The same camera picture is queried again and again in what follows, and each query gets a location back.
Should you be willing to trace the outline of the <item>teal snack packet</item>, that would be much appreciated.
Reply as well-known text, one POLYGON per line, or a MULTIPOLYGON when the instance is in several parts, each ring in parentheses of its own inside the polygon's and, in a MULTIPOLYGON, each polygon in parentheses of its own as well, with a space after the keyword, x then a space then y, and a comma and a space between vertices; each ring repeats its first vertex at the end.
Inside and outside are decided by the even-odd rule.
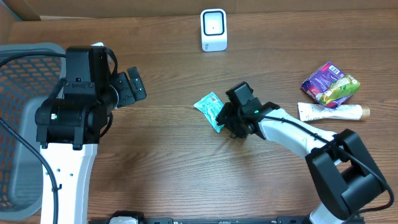
POLYGON ((224 104, 214 92, 211 92, 208 95, 204 96, 193 106, 205 115, 205 118, 208 120, 208 122, 217 133, 221 132, 221 129, 224 125, 217 125, 216 118, 219 115, 224 104))

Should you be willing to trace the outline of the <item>white tube with gold cap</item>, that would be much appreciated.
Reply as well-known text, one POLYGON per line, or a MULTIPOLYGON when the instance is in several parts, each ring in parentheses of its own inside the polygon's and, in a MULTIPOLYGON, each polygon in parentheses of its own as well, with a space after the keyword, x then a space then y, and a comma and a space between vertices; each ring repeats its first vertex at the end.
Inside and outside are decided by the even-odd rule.
POLYGON ((370 108, 365 105, 340 105, 337 108, 326 108, 319 104, 297 103, 301 121, 319 119, 364 120, 370 117, 370 108))

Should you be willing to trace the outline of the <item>red purple snack packet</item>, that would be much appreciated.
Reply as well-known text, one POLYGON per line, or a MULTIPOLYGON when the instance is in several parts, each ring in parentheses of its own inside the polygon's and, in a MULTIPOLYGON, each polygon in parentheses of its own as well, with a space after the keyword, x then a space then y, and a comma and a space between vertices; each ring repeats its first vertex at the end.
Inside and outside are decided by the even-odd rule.
MULTIPOLYGON (((317 103, 321 104, 316 100, 316 95, 319 93, 323 93, 329 89, 331 84, 338 79, 345 76, 344 72, 342 72, 338 67, 336 67, 333 63, 327 62, 320 68, 318 68, 315 72, 313 72, 303 83, 301 89, 310 95, 317 103)), ((346 96, 344 98, 340 98, 338 100, 332 101, 324 107, 327 108, 337 108, 343 102, 345 102, 350 96, 346 96)))

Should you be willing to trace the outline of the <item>green juice pouch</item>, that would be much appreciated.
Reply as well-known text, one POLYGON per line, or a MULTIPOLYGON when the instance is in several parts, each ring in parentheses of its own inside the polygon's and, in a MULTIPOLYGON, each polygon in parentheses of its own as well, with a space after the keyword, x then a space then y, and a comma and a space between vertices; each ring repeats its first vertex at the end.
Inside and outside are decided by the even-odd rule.
POLYGON ((360 87, 360 82, 350 74, 343 76, 337 81, 333 82, 329 89, 323 93, 316 95, 316 100, 326 106, 332 101, 353 95, 360 87))

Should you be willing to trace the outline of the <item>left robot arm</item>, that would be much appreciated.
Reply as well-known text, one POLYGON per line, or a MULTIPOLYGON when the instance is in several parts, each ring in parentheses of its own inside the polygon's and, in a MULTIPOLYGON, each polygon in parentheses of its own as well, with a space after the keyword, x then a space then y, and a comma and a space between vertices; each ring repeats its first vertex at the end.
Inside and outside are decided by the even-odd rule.
POLYGON ((105 46, 69 47, 65 77, 35 112, 43 168, 41 223, 86 223, 91 171, 113 110, 147 96, 136 67, 119 72, 105 46))

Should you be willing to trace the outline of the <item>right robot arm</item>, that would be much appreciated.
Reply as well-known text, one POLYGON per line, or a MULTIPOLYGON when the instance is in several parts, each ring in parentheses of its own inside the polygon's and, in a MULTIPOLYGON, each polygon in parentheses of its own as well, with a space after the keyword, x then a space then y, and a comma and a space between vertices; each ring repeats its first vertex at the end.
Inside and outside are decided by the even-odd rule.
POLYGON ((305 159, 320 204, 301 223, 361 223, 361 214, 394 203, 391 187, 356 132, 334 133, 295 119, 275 103, 262 104, 246 82, 226 96, 216 121, 232 138, 255 134, 305 159))

